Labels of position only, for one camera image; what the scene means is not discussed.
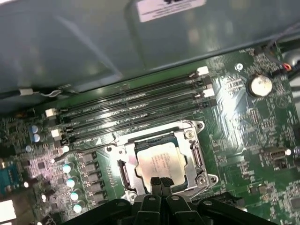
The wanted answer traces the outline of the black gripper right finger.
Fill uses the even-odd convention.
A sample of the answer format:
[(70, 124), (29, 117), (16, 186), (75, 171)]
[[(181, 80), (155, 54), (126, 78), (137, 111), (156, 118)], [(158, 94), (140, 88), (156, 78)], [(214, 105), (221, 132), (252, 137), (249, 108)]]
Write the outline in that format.
[(214, 198), (188, 202), (183, 196), (174, 195), (173, 180), (161, 178), (162, 196), (172, 214), (173, 225), (272, 225), (273, 222), (243, 211)]

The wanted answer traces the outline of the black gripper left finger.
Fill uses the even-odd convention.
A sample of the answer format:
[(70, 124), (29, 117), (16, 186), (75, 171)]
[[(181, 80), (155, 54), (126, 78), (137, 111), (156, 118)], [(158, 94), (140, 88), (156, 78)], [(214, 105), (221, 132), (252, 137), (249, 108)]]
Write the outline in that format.
[(83, 213), (66, 225), (158, 225), (160, 224), (161, 187), (159, 177), (151, 178), (151, 195), (139, 195), (134, 204), (125, 199), (115, 199)]

